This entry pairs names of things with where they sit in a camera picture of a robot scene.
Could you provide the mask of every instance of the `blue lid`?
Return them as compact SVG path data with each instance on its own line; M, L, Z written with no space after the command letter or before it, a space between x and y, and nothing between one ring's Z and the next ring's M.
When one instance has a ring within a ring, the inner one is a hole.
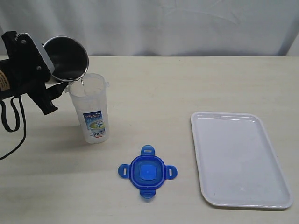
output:
M141 155L130 165L120 165L118 174L124 179L130 179L140 190L140 195L149 199L156 194L156 189L161 187L165 180L174 179L178 171L174 166L166 166L163 160L155 156L153 146L145 145L141 149Z

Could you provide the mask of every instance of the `white curtain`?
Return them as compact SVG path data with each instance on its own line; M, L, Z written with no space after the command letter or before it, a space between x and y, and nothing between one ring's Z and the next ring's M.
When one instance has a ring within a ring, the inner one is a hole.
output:
M298 21L299 0L0 1L2 32L66 35L89 55L299 56Z

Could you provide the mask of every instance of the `clear plastic container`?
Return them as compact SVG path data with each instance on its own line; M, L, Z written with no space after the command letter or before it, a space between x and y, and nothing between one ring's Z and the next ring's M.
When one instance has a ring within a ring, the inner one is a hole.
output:
M109 138L106 88L109 83L98 74L85 74L82 80L71 82L69 92L88 143L100 143Z

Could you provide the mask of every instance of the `beige tabletop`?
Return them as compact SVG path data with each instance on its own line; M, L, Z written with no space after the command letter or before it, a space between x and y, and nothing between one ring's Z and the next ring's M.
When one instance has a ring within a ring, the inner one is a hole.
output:
M299 223L299 58L90 57L89 72L110 83L110 138L85 143L66 93L47 116L24 96L27 139L0 161L0 224ZM293 206L228 210L205 202L190 123L196 111L258 116L294 194ZM22 130L7 133L1 126L0 152L21 137ZM178 169L150 203L117 174L145 144Z

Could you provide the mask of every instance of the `plastic tray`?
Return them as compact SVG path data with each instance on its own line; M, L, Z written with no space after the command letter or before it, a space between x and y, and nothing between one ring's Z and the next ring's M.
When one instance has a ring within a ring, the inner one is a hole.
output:
M200 188L215 206L285 209L293 198L261 120L252 114L191 117Z

